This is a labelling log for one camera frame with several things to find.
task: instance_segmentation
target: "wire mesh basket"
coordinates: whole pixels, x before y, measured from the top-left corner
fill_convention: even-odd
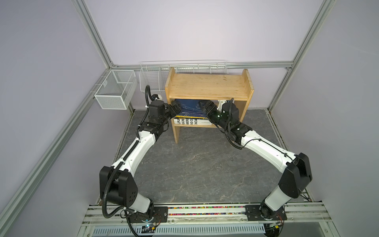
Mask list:
[[[228,74],[225,60],[155,61],[140,62],[140,65],[139,85],[141,91],[145,91],[146,85],[150,85],[151,91],[164,91],[171,67],[175,68],[176,73]]]
[[[137,87],[134,70],[112,69],[95,93],[101,108],[126,110]]]

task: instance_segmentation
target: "white wire basket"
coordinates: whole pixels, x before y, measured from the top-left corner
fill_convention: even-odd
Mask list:
[[[225,60],[150,61],[140,62],[140,65],[139,85],[141,91],[145,91],[146,85],[150,85],[151,91],[164,91],[171,67],[175,68],[175,73],[228,74]]]
[[[112,69],[95,93],[102,109],[127,110],[137,87],[134,70]]]

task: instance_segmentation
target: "wooden shelf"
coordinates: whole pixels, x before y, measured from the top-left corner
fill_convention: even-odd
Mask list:
[[[214,75],[214,74],[177,74],[171,68],[166,81],[167,102],[171,104],[174,99],[201,99],[201,100],[230,100],[234,98],[234,104],[240,111],[242,122],[247,107],[250,104],[254,87],[249,71],[244,69],[242,75]],[[175,142],[179,141],[180,127],[216,127],[215,125],[187,125],[174,124]]]

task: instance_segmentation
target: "shelf top board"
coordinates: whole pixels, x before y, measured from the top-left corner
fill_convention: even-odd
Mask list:
[[[242,75],[174,74],[169,96],[171,99],[248,100],[252,90],[250,77]]]

